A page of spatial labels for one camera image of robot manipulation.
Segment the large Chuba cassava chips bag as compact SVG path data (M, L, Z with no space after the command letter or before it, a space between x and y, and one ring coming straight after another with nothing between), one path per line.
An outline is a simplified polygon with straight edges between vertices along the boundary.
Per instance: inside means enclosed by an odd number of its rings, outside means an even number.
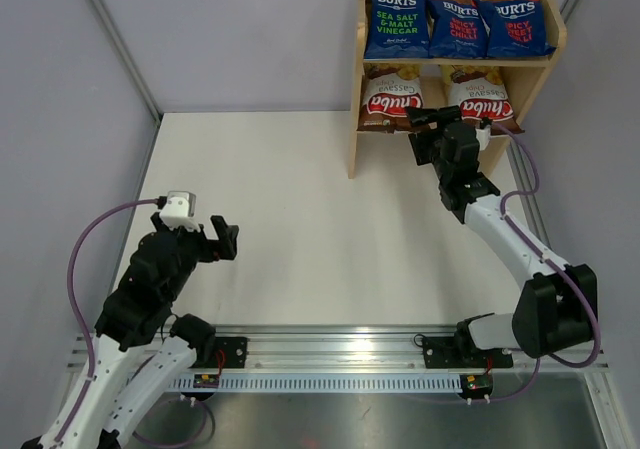
M499 67L442 65L441 75L447 103L459 107L463 120L488 118L515 134L522 132Z

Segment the blue Burts chilli bag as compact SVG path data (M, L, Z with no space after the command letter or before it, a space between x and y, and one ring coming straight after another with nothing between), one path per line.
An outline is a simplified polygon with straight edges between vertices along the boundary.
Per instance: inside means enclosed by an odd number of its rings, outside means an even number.
M541 0L473 0L488 29L487 57L532 58L551 55Z
M488 34L474 0L428 0L431 58L484 59Z

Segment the blue Burts sea salt bag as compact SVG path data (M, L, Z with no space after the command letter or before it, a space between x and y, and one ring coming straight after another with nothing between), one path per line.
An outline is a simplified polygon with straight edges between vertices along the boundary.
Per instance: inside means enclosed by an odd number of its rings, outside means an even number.
M429 57L428 0L370 0L365 60Z

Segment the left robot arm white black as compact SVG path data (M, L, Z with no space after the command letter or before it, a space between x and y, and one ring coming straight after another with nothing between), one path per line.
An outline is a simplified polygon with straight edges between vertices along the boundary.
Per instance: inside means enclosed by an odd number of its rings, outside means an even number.
M131 373L196 267L237 255L239 228L219 215L211 218L213 239L202 225L187 220L169 226L154 213L151 221L153 232L140 240L103 304L84 375L48 431L24 447L122 448L170 382L190 366L203 367L214 359L214 327L186 314L140 372Z

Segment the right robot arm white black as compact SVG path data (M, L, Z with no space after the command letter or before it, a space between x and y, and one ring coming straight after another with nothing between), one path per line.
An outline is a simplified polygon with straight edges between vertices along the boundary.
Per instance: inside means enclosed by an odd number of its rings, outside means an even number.
M521 289L512 313L457 324L456 358L476 365L489 351L507 349L575 369L593 364L602 344L596 274L546 247L508 211L516 194L501 193L481 172L479 155L495 122L484 118L470 125L457 106L409 107L405 113L416 162L434 168L444 207L487 244Z

